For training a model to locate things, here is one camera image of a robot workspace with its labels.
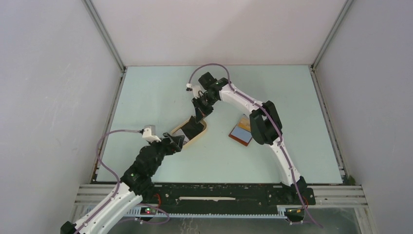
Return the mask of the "orange yellow card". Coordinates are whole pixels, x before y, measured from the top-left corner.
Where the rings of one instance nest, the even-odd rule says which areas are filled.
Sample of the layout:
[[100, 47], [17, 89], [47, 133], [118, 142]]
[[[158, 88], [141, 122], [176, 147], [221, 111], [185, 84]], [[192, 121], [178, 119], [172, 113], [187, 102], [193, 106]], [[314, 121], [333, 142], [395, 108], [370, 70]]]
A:
[[246, 115], [241, 116], [239, 122], [237, 123], [237, 126], [241, 129], [251, 132], [250, 120]]

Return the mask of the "black card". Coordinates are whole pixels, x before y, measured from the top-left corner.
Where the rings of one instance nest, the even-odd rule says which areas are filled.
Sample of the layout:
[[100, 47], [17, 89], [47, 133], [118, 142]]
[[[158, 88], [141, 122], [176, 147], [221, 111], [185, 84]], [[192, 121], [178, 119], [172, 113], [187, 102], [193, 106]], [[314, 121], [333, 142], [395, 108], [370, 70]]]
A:
[[204, 129], [205, 125], [202, 122], [197, 122], [194, 116], [191, 116], [187, 123], [180, 128], [188, 140], [192, 140], [198, 136]]

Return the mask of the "brown leather card holder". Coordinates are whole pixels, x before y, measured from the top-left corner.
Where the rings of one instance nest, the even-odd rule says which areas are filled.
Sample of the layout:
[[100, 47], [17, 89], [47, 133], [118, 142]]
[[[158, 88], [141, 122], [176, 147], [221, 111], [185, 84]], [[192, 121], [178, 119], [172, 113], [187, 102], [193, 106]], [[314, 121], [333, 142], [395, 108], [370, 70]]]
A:
[[243, 146], [248, 146], [252, 140], [251, 133], [239, 126], [235, 126], [228, 136]]

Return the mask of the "beige card tray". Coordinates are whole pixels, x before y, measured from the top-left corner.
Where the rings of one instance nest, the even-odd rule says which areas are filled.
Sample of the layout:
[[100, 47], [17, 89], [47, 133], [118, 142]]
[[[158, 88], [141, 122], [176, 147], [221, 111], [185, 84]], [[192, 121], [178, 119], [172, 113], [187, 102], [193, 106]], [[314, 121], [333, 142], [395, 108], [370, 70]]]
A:
[[174, 128], [170, 134], [174, 137], [184, 136], [183, 149], [197, 141], [207, 131], [207, 123], [205, 120], [196, 121], [195, 116], [191, 116], [184, 123]]

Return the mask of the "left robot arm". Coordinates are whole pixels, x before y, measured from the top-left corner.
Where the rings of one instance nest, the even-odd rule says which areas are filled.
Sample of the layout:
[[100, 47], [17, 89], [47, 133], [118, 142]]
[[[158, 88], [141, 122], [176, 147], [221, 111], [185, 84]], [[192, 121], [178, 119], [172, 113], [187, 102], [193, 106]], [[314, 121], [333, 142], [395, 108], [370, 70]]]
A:
[[115, 175], [116, 185], [90, 212], [74, 223], [67, 221], [60, 228], [62, 234], [106, 234], [124, 214], [139, 203], [148, 203], [154, 197], [151, 178], [165, 156], [182, 150], [185, 136], [163, 133], [158, 137], [148, 125], [137, 130], [148, 142], [133, 164], [122, 176]]

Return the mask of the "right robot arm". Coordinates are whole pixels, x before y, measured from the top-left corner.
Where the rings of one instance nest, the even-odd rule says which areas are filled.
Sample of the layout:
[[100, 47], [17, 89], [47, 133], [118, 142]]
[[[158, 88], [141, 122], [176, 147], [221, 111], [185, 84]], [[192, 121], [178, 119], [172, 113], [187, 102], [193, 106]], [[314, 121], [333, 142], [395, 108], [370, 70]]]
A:
[[262, 102], [239, 90], [227, 78], [216, 79], [207, 72], [198, 79], [199, 85], [190, 82], [186, 90], [193, 93], [192, 104], [197, 122], [209, 116], [218, 101], [233, 105], [244, 113], [250, 123], [252, 138], [259, 144], [272, 149], [279, 164], [281, 183], [285, 187], [283, 197], [286, 202], [295, 204], [303, 197], [307, 183], [295, 167], [283, 140], [282, 123], [275, 104]]

